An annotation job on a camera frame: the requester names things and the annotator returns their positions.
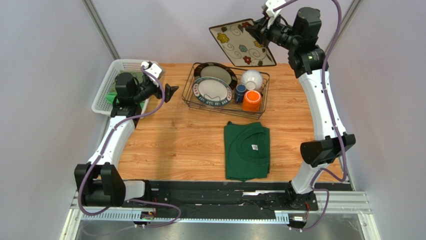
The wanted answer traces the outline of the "square floral ceramic plate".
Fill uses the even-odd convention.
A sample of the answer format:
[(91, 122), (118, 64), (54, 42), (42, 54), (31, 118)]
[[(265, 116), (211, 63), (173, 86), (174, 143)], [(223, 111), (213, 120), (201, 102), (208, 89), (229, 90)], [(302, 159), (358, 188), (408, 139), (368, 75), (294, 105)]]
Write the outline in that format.
[(269, 48), (247, 32), (255, 24), (251, 18), (212, 26), (209, 32), (235, 67), (271, 67), (277, 63)]

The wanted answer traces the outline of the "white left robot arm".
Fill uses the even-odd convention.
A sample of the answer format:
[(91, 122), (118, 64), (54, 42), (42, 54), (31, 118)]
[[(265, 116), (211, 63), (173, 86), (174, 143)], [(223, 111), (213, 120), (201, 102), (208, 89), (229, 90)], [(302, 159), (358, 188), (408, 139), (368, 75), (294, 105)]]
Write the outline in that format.
[(145, 101), (155, 97), (161, 104), (167, 103), (178, 89), (161, 84), (164, 73), (157, 62), (143, 60), (138, 71), (124, 70), (114, 76), (116, 95), (111, 104), (108, 133), (87, 163), (74, 169), (80, 209), (121, 207), (126, 201), (142, 198), (149, 192), (146, 180), (124, 180), (116, 166), (139, 120), (149, 116), (143, 109)]

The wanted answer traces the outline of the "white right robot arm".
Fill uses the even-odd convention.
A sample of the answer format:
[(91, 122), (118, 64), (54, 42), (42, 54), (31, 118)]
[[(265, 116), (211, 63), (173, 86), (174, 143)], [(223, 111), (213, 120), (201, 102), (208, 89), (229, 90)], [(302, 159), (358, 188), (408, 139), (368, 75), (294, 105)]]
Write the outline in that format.
[(319, 176), (338, 158), (343, 167), (339, 181), (347, 179), (346, 152), (356, 138), (346, 132), (338, 119), (330, 88), (328, 55), (317, 45), (322, 26), (320, 11), (302, 7), (293, 25), (289, 25), (276, 3), (269, 1), (262, 8), (263, 18), (246, 30), (264, 47), (274, 43), (288, 50), (288, 63), (304, 90), (313, 120), (314, 140), (300, 145), (303, 163), (286, 191), (286, 204), (297, 209), (312, 200)]

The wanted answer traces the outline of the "round black rimmed plate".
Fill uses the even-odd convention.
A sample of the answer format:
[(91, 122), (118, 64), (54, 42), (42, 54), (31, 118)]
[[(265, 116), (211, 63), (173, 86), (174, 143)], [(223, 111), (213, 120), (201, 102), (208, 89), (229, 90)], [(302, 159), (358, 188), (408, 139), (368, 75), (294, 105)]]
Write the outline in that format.
[(213, 77), (222, 80), (234, 90), (238, 85), (236, 74), (227, 66), (216, 62), (204, 62), (199, 64), (193, 72), (197, 80), (203, 77)]

